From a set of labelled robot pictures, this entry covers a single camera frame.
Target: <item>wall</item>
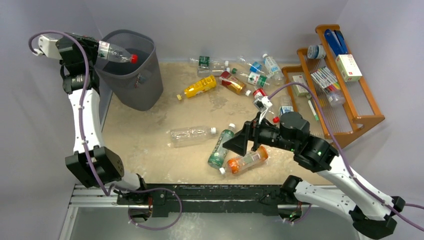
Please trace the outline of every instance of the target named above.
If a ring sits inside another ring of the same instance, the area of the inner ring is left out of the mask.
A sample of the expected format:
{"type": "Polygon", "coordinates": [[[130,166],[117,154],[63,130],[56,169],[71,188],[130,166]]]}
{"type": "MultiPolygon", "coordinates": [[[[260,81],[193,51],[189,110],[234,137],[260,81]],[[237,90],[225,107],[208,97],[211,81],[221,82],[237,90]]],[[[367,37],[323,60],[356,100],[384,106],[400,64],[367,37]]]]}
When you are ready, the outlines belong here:
{"type": "Polygon", "coordinates": [[[2,240],[57,239],[76,182],[65,167],[74,124],[59,62],[27,44],[49,29],[101,37],[82,1],[0,1],[2,240]]]}
{"type": "MultiPolygon", "coordinates": [[[[424,205],[424,17],[420,0],[349,0],[337,23],[386,119],[346,148],[353,167],[392,196],[424,205]]],[[[404,215],[424,226],[424,211],[404,215]]],[[[389,239],[422,239],[397,218],[389,239]]]]}
{"type": "Polygon", "coordinates": [[[209,55],[233,60],[270,53],[298,62],[317,43],[318,24],[334,23],[347,0],[86,0],[106,35],[129,29],[152,38],[161,61],[209,55]]]}

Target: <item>small box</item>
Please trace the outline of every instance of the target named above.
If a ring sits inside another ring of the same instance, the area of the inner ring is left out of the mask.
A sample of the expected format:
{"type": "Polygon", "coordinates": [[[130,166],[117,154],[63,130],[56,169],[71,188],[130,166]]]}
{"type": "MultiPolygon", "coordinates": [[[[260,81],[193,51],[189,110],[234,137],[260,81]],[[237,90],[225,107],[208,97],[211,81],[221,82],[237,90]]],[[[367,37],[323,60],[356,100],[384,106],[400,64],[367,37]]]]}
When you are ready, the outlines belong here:
{"type": "Polygon", "coordinates": [[[335,59],[335,64],[345,82],[356,82],[362,77],[362,73],[352,54],[338,55],[335,59]]]}
{"type": "MultiPolygon", "coordinates": [[[[308,86],[308,84],[305,81],[305,77],[303,75],[293,76],[293,82],[308,86]]],[[[306,96],[309,94],[309,92],[306,89],[304,89],[303,87],[299,85],[293,85],[293,88],[294,88],[294,92],[296,93],[296,96],[306,96]]]]}

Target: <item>table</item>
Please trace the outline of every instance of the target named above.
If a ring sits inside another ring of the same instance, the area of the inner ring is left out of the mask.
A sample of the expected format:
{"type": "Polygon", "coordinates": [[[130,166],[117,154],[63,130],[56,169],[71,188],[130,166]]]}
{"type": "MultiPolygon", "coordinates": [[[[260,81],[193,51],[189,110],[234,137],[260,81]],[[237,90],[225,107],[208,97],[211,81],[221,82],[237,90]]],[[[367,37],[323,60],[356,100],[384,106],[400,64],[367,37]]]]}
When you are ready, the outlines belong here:
{"type": "MultiPolygon", "coordinates": [[[[140,174],[147,183],[172,184],[282,184],[287,176],[298,176],[314,185],[331,183],[300,167],[293,153],[265,147],[265,164],[237,176],[224,177],[207,164],[218,136],[202,144],[173,148],[169,131],[176,128],[206,125],[217,132],[234,123],[239,131],[245,121],[257,113],[253,97],[240,96],[218,85],[214,90],[182,102],[176,95],[198,81],[195,67],[185,62],[161,62],[163,94],[148,111],[138,111],[122,104],[113,95],[103,127],[105,145],[118,154],[126,170],[140,174]]],[[[281,67],[294,64],[281,64],[281,67]]],[[[241,66],[230,64],[230,67],[241,66]]],[[[311,124],[312,134],[322,134],[314,120],[307,99],[296,97],[300,114],[311,124]]],[[[237,156],[230,152],[226,160],[237,156]]]]}

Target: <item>gray trash can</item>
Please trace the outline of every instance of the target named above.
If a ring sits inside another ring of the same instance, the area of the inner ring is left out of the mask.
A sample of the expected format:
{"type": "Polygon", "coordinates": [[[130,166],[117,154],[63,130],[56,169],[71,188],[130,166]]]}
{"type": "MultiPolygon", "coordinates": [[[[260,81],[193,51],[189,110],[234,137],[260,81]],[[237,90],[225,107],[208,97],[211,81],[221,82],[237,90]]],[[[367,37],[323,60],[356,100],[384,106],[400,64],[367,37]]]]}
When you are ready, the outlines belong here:
{"type": "Polygon", "coordinates": [[[138,60],[132,64],[98,58],[94,66],[98,76],[123,104],[139,111],[149,110],[164,91],[153,40],[130,30],[117,30],[109,33],[102,41],[136,54],[138,60]]]}

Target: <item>table top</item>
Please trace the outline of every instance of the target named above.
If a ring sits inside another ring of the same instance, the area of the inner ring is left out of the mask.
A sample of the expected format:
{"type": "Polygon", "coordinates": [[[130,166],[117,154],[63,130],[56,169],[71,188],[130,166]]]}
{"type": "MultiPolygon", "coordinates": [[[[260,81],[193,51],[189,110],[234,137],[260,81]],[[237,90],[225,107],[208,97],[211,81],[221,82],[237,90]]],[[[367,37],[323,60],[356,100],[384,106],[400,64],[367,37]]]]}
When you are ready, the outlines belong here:
{"type": "MultiPolygon", "coordinates": [[[[239,131],[245,121],[256,116],[257,109],[252,104],[252,96],[237,95],[221,85],[180,102],[176,95],[200,79],[196,68],[184,62],[161,62],[159,65],[163,94],[150,110],[134,110],[122,104],[115,95],[110,101],[103,138],[105,146],[121,157],[126,170],[140,174],[147,183],[282,184],[289,175],[295,175],[314,185],[331,184],[300,167],[293,160],[292,152],[268,146],[265,148],[269,158],[264,164],[242,174],[224,177],[207,163],[218,134],[202,144],[172,147],[172,129],[205,125],[216,127],[220,133],[234,123],[239,131]]],[[[322,134],[307,99],[296,97],[295,101],[300,114],[310,122],[311,133],[322,134]]],[[[236,156],[230,151],[225,160],[236,156]]]]}

